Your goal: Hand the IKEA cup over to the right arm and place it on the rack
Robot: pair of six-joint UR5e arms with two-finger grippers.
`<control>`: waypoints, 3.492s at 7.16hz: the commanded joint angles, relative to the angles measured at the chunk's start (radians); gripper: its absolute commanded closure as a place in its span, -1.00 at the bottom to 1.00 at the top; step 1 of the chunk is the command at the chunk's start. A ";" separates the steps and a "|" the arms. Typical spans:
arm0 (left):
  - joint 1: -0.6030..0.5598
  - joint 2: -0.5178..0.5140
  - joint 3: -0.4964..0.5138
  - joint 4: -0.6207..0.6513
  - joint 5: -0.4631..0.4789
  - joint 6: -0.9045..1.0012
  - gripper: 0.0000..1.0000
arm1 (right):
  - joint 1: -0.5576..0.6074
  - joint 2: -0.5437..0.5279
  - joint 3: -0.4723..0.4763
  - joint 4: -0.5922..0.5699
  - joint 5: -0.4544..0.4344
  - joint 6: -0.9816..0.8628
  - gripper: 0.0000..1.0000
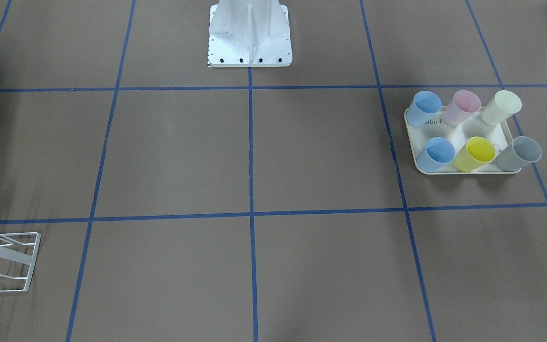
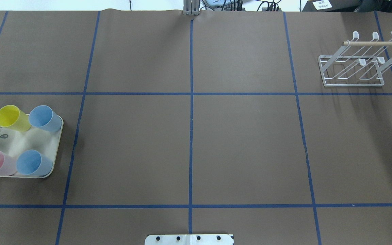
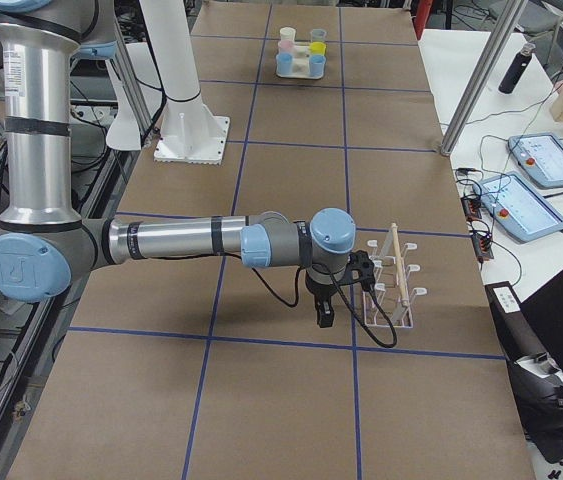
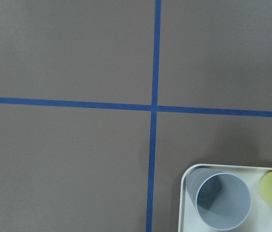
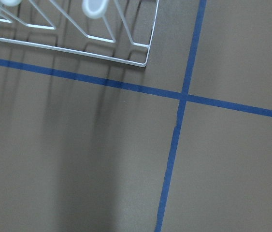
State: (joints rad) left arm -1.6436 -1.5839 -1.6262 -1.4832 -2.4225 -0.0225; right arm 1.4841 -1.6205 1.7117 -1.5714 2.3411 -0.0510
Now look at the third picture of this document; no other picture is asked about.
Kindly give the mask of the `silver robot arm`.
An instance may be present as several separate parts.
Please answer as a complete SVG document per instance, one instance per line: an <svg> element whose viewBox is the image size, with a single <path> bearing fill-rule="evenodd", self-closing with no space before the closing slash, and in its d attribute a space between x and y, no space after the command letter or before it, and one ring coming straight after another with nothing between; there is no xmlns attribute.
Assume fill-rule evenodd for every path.
<svg viewBox="0 0 563 480"><path fill-rule="evenodd" d="M128 260L239 258L306 273L317 322L353 280L356 228L337 208L309 221L276 212L172 223L88 220L71 197L70 63L120 50L109 1L0 1L9 204L0 214L0 292L40 302L98 268Z"/></svg>

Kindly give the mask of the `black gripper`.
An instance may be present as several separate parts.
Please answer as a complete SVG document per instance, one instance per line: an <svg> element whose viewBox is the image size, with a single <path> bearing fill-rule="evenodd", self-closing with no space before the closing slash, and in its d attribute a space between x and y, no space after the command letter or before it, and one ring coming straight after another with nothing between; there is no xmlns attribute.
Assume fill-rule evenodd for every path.
<svg viewBox="0 0 563 480"><path fill-rule="evenodd" d="M337 293L337 287L332 283L317 282L309 274L306 275L305 285L314 298L318 327L328 328L332 326L334 323L332 297Z"/></svg>

